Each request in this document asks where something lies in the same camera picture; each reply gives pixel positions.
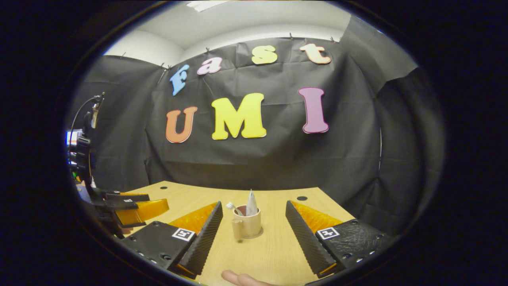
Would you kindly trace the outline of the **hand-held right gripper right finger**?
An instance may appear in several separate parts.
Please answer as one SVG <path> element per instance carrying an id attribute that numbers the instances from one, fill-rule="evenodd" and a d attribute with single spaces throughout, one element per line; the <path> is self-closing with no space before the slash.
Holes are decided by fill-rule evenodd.
<path id="1" fill-rule="evenodd" d="M 312 273 L 323 278 L 368 261 L 392 236 L 359 219 L 341 221 L 288 200 L 285 217 Z"/>

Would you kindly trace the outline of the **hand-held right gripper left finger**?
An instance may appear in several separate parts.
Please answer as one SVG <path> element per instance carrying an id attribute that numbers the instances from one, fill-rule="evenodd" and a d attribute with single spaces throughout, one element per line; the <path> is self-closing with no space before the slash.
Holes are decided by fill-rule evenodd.
<path id="1" fill-rule="evenodd" d="M 223 206 L 217 201 L 170 223 L 154 221 L 120 242 L 164 270 L 196 278 L 202 274 L 222 219 Z"/>

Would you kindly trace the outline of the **beige cup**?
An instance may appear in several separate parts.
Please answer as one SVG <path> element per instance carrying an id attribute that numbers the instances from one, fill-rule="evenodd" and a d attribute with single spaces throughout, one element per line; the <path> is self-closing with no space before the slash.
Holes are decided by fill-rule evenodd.
<path id="1" fill-rule="evenodd" d="M 251 215 L 245 215 L 249 209 L 247 205 L 232 209 L 233 219 L 231 221 L 234 239 L 251 239 L 259 236 L 262 232 L 261 211 L 256 207 L 256 211 Z"/>

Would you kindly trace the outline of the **white toothpaste tube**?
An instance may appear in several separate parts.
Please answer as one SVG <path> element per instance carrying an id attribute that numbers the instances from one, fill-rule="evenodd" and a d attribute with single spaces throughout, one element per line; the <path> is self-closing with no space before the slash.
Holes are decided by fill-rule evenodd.
<path id="1" fill-rule="evenodd" d="M 256 198 L 253 190 L 251 189 L 247 198 L 246 208 L 245 208 L 245 216 L 254 216 L 259 212 L 258 206 L 256 204 Z"/>

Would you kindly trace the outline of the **wooden desktop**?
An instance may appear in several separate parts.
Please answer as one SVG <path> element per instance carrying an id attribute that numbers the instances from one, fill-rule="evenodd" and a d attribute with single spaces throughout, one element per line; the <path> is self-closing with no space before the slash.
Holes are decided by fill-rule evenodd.
<path id="1" fill-rule="evenodd" d="M 255 190 L 256 204 L 261 211 L 263 235 L 237 242 L 234 239 L 231 221 L 233 212 L 226 207 L 228 202 L 235 206 L 247 203 L 249 189 L 216 189 L 190 186 L 162 181 L 138 188 L 132 193 L 146 193 L 150 199 L 167 199 L 169 210 L 155 219 L 169 223 L 181 216 L 221 201 L 223 219 L 207 257 L 203 272 L 196 281 L 206 286 L 233 286 L 222 279 L 223 270 L 282 286 L 304 286 L 318 280 L 308 266 L 306 258 L 294 236 L 285 208 L 288 200 L 308 197 L 304 205 L 314 208 L 341 221 L 354 217 L 318 187 L 291 190 Z"/>

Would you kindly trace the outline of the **computer monitor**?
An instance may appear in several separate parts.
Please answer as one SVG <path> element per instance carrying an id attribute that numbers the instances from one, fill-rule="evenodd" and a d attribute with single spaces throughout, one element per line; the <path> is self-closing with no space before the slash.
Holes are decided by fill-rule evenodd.
<path id="1" fill-rule="evenodd" d="M 67 130 L 65 143 L 66 147 L 75 147 L 77 145 L 77 139 L 83 134 L 83 129 Z"/>

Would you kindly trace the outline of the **black backdrop cloth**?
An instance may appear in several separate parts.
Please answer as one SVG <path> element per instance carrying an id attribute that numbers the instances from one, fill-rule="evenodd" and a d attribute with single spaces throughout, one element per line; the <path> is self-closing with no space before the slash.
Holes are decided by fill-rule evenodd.
<path id="1" fill-rule="evenodd" d="M 252 40 L 170 70 L 102 56 L 76 89 L 66 129 L 102 92 L 90 137 L 104 189 L 319 187 L 397 235 L 425 210 L 443 170 L 446 129 L 429 78 L 356 18 L 337 43 Z"/>

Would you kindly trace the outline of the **ceiling light panel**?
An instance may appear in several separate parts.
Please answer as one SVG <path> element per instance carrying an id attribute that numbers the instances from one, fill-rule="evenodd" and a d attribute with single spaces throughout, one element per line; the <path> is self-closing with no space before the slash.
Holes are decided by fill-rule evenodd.
<path id="1" fill-rule="evenodd" d="M 216 0 L 213 0 L 213 1 L 208 1 L 208 0 L 207 1 L 190 1 L 186 4 L 186 6 L 193 8 L 197 12 L 203 12 L 207 9 L 210 9 L 210 8 L 213 8 L 213 7 L 216 7 L 219 5 L 223 5 L 227 2 L 230 2 L 230 1 L 216 1 Z"/>

